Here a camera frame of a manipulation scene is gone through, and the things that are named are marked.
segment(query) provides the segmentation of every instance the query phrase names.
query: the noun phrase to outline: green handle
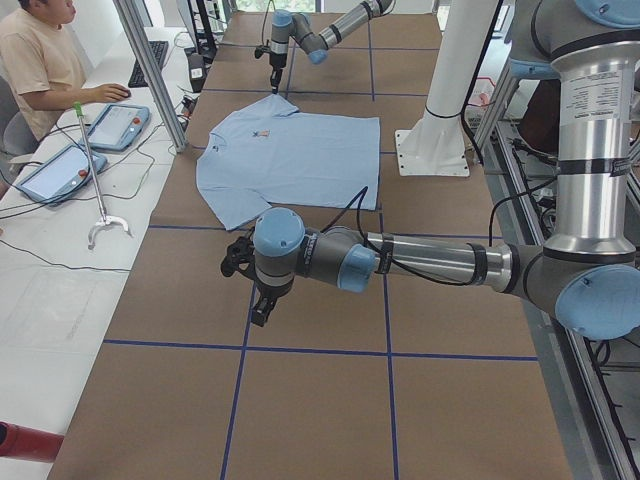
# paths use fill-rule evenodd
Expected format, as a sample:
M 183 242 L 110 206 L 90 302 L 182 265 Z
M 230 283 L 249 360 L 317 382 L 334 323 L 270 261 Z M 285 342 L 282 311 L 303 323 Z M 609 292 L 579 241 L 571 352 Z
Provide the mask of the green handle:
M 73 102 L 73 108 L 76 109 L 76 115 L 78 115 L 78 117 L 82 117 L 82 105 L 80 104 L 80 102 Z

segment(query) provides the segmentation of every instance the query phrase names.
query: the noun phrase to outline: light blue t-shirt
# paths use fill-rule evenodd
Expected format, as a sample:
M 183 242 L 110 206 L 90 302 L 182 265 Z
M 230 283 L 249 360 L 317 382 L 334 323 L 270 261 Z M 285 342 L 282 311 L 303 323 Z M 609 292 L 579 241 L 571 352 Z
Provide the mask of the light blue t-shirt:
M 300 113 L 279 95 L 233 112 L 198 159 L 200 194 L 227 230 L 269 202 L 345 207 L 364 186 L 374 210 L 380 171 L 378 118 Z

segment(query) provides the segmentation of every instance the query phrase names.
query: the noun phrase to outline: keyboard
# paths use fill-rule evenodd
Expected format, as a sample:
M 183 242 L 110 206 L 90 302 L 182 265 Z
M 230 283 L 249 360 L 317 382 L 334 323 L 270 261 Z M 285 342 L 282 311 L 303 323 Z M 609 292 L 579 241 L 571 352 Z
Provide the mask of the keyboard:
M 162 70 L 164 60 L 167 58 L 167 52 L 169 51 L 169 42 L 165 40 L 151 40 L 149 42 L 149 46 L 151 47 L 153 56 L 156 58 L 156 62 L 158 62 L 158 67 Z M 136 60 L 136 63 L 133 66 L 133 71 L 131 72 L 131 78 L 129 78 L 128 85 L 129 88 L 149 86 L 144 78 L 144 73 L 142 72 L 142 68 L 140 67 L 138 60 Z

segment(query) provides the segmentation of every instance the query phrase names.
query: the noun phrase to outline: beige t-shirt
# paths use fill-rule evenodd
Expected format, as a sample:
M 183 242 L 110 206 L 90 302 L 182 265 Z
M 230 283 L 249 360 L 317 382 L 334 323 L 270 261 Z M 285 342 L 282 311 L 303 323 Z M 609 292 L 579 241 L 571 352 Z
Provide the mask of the beige t-shirt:
M 62 111 L 33 110 L 21 95 L 82 87 L 85 74 L 71 37 L 63 26 L 54 28 L 18 8 L 0 22 L 0 56 L 20 111 L 40 140 Z

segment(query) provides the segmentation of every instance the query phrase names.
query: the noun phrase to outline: t-shirt sleeve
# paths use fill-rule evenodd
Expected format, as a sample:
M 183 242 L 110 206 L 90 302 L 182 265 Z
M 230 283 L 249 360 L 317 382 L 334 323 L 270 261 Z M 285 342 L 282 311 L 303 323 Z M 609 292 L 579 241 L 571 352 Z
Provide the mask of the t-shirt sleeve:
M 20 34 L 0 41 L 0 56 L 18 95 L 49 90 L 49 80 L 39 49 Z

